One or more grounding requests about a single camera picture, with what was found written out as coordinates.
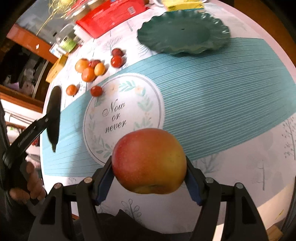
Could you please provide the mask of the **left hand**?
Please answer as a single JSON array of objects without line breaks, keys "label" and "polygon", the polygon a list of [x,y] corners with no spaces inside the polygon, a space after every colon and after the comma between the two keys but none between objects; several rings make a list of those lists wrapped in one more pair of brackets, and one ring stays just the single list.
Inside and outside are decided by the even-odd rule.
[{"label": "left hand", "polygon": [[46,196],[46,191],[43,187],[43,181],[39,178],[37,171],[35,170],[34,165],[31,162],[27,162],[26,172],[29,175],[29,179],[27,180],[27,190],[22,190],[19,187],[12,188],[9,191],[10,197],[19,203],[26,204],[30,199],[37,199],[41,201]]}]

